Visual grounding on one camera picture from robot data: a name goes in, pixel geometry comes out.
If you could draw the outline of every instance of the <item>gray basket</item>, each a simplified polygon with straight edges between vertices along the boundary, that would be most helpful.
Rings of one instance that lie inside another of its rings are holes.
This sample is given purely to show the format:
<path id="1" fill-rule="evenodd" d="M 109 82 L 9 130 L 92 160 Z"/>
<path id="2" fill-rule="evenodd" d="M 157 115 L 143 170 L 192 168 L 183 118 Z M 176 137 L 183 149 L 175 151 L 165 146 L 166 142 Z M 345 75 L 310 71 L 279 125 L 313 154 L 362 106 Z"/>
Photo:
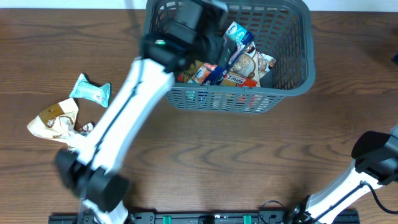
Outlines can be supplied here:
<path id="1" fill-rule="evenodd" d="M 302 0 L 227 0 L 230 22 L 254 34 L 258 52 L 276 59 L 261 86 L 240 88 L 176 83 L 166 98 L 176 108 L 264 113 L 284 99 L 308 91 L 315 81 L 311 14 Z M 148 0 L 145 33 L 162 29 L 183 8 L 181 0 Z"/>

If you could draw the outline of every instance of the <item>wooden table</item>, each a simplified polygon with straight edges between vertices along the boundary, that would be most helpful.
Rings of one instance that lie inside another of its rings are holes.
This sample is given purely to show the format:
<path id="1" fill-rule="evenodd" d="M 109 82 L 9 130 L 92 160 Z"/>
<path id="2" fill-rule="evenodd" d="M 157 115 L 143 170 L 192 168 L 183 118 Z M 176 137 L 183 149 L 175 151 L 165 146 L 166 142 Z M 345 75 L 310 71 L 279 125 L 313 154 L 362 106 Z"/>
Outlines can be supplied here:
<path id="1" fill-rule="evenodd" d="M 144 13 L 138 11 L 136 24 Z M 398 14 L 313 12 L 317 80 L 302 96 L 262 115 L 183 111 L 162 100 L 129 151 L 123 175 L 131 207 L 158 211 L 254 210 L 266 200 L 293 206 L 349 164 L 356 140 L 398 123 Z M 0 223 L 46 223 L 76 212 L 52 162 L 63 144 L 26 125 L 68 98 L 79 74 L 112 83 L 116 95 L 137 55 L 126 11 L 0 9 Z M 105 109 L 78 100 L 78 123 Z M 397 210 L 398 185 L 377 191 Z M 397 223 L 371 195 L 362 223 Z"/>

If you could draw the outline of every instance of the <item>white wall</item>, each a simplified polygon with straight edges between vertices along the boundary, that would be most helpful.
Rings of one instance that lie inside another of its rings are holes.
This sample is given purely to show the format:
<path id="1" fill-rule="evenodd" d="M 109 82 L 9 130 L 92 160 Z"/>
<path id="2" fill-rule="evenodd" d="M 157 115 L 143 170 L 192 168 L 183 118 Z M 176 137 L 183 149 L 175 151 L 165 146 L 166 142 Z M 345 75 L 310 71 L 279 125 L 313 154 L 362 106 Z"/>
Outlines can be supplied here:
<path id="1" fill-rule="evenodd" d="M 304 0 L 304 2 L 312 11 L 398 12 L 398 0 Z M 0 8 L 145 9 L 145 6 L 146 0 L 0 0 Z"/>

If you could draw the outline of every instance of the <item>light blue wrapper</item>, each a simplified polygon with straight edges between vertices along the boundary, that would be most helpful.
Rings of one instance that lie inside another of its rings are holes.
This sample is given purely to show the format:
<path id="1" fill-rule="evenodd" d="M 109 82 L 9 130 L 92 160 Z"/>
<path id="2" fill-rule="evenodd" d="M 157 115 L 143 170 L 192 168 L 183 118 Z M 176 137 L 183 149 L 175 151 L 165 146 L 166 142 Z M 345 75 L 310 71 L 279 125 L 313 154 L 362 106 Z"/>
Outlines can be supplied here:
<path id="1" fill-rule="evenodd" d="M 80 74 L 75 87 L 73 87 L 73 90 L 69 95 L 70 98 L 84 98 L 94 101 L 105 108 L 108 107 L 110 96 L 110 83 L 107 83 L 101 87 L 94 86 L 88 82 L 84 74 Z"/>

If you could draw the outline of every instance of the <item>wooden tabletop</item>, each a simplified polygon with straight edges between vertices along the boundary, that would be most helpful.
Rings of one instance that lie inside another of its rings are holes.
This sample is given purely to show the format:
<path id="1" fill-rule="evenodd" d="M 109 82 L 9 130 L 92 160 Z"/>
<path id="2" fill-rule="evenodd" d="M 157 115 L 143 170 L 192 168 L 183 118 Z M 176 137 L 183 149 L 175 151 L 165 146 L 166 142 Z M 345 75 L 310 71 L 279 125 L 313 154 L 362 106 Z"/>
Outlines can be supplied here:
<path id="1" fill-rule="evenodd" d="M 0 223 L 46 223 L 76 212 L 53 158 L 63 144 L 26 125 L 68 98 L 80 73 L 120 89 L 140 36 L 122 10 L 0 10 Z M 255 210 L 266 200 L 294 206 L 326 187 L 350 163 L 368 130 L 398 123 L 398 14 L 313 12 L 317 79 L 301 96 L 261 115 L 184 111 L 163 99 L 123 167 L 130 207 L 158 211 Z M 78 124 L 105 109 L 77 100 Z M 398 184 L 377 191 L 398 210 Z M 397 223 L 370 194 L 352 205 L 362 223 Z"/>

